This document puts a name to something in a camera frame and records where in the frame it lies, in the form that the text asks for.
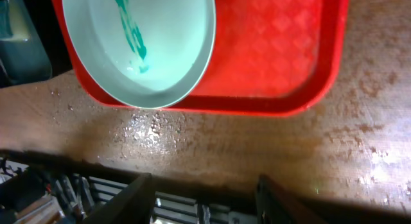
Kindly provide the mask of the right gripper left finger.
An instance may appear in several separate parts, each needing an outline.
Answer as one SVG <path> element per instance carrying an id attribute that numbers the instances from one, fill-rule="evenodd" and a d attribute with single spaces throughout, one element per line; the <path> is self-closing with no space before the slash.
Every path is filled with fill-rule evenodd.
<path id="1" fill-rule="evenodd" d="M 105 205 L 93 211 L 82 223 L 150 223 L 155 203 L 152 175 L 144 173 Z"/>

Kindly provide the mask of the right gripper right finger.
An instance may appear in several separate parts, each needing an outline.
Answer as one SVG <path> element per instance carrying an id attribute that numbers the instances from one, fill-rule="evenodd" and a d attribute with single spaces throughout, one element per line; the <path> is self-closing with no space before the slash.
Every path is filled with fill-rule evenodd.
<path id="1" fill-rule="evenodd" d="M 259 224 L 327 223 L 266 175 L 259 176 L 256 210 Z"/>

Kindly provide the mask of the mint green plate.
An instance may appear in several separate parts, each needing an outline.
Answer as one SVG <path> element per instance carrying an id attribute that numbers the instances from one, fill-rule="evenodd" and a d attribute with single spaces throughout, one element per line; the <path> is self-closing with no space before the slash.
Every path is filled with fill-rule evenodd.
<path id="1" fill-rule="evenodd" d="M 62 8 L 85 70 L 131 107 L 181 101 L 209 65 L 215 0 L 62 0 Z"/>

